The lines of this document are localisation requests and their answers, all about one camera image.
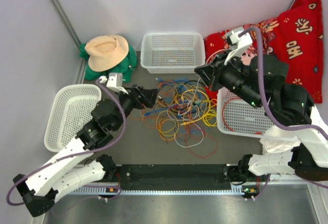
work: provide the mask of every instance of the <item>white wire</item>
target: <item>white wire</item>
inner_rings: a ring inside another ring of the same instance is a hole
[[[178,144],[178,146],[180,146],[180,147],[182,147],[182,148],[190,148],[190,147],[194,147],[194,146],[200,145],[200,144],[203,142],[203,140],[204,140],[204,133],[203,133],[203,131],[201,130],[201,128],[199,127],[199,125],[197,125],[196,123],[194,123],[194,124],[195,124],[195,125],[199,128],[199,130],[201,131],[201,134],[202,134],[202,136],[203,136],[203,138],[201,139],[201,141],[198,142],[198,143],[196,143],[196,144],[194,144],[194,145],[191,145],[191,146],[182,146],[182,145],[180,145],[179,142],[176,140],[176,134],[174,134],[174,140],[175,140],[175,142]]]
[[[221,49],[221,50],[217,50],[216,52],[214,52],[212,55],[209,56],[209,58],[207,58],[206,60],[206,64],[209,63],[209,60],[214,56],[216,55],[217,53],[219,53],[220,51],[227,51],[228,49]]]
[[[170,116],[170,113],[169,113],[169,112],[171,112],[171,113],[172,113],[172,111],[171,111],[171,110],[167,109],[167,114],[168,114],[168,117],[169,117],[171,120],[176,120],[176,121],[189,120],[189,119],[185,119],[185,118],[183,118],[183,117],[181,117],[181,119],[180,119],[180,120],[178,120],[177,118],[172,118],[172,117]]]

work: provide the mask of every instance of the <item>metal frame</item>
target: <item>metal frame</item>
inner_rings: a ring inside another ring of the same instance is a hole
[[[65,14],[65,11],[61,7],[60,3],[58,0],[50,0],[50,2],[53,4],[60,20],[63,22],[65,28],[67,29],[68,33],[72,37],[75,45],[77,48],[81,44],[72,24],[70,23],[68,17]],[[288,9],[291,8],[292,4],[295,2],[295,0],[292,0],[291,4],[289,5]],[[86,61],[82,60],[81,61],[81,66],[78,72],[78,76],[76,79],[76,84],[81,84],[83,83],[84,80],[84,74],[85,74],[85,68],[86,68]],[[318,220],[320,224],[326,224],[328,223],[328,193],[325,189],[322,189],[318,186],[311,185],[308,182],[301,180],[297,176],[294,175],[272,175],[271,176],[271,181],[269,182],[270,185],[308,185],[309,188],[309,193],[311,200],[313,202],[314,209],[316,211]],[[230,192],[224,192],[227,190],[221,191],[209,191],[208,194],[218,194],[218,195],[226,195],[225,193],[230,193]],[[205,192],[199,192],[199,191],[187,191],[187,192],[179,192],[179,193],[173,193],[172,191],[168,192],[162,192],[158,193],[155,191],[126,191],[124,192],[125,195],[153,195],[153,194],[161,194],[161,195],[172,195],[172,194],[200,194],[200,193],[205,193]],[[45,219],[45,214],[41,215],[36,218],[30,218],[30,220],[27,222],[29,224],[43,224]]]

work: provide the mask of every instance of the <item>red fabric with pattern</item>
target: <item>red fabric with pattern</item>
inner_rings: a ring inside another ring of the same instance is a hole
[[[278,17],[244,28],[257,26],[262,31],[263,53],[275,54],[290,68],[287,83],[304,86],[316,103],[322,103],[323,75],[323,24],[321,0],[296,0],[292,8]],[[225,33],[209,35],[205,40],[206,56],[220,49],[227,49]],[[253,46],[242,56],[245,64],[257,55],[256,36],[251,34]],[[209,92],[216,98],[216,92]]]

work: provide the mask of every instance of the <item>white bracket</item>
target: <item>white bracket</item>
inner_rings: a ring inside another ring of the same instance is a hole
[[[127,90],[122,87],[123,75],[122,73],[110,73],[108,79],[106,76],[100,77],[100,83],[105,83],[107,81],[106,87],[114,92],[124,92],[129,94]]]
[[[225,34],[230,39],[232,45],[230,46],[231,52],[229,52],[227,58],[224,61],[224,65],[227,65],[230,60],[241,55],[252,45],[253,40],[249,33],[244,34],[242,37],[238,35],[244,31],[243,27],[236,28]]]

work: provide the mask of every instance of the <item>white plastic basket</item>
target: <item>white plastic basket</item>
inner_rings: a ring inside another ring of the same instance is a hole
[[[293,133],[285,133],[285,137],[263,135],[273,126],[272,121],[264,115],[264,108],[254,108],[242,99],[231,100],[224,108],[224,119],[231,131],[223,122],[224,104],[237,97],[228,89],[222,88],[217,95],[217,127],[222,133],[255,138],[274,138],[276,140],[294,141]]]
[[[100,88],[81,84],[62,88],[55,96],[44,143],[52,152],[64,148],[75,134],[92,119],[91,111],[101,99]]]
[[[199,33],[149,33],[143,37],[140,63],[151,74],[194,73],[205,64]]]

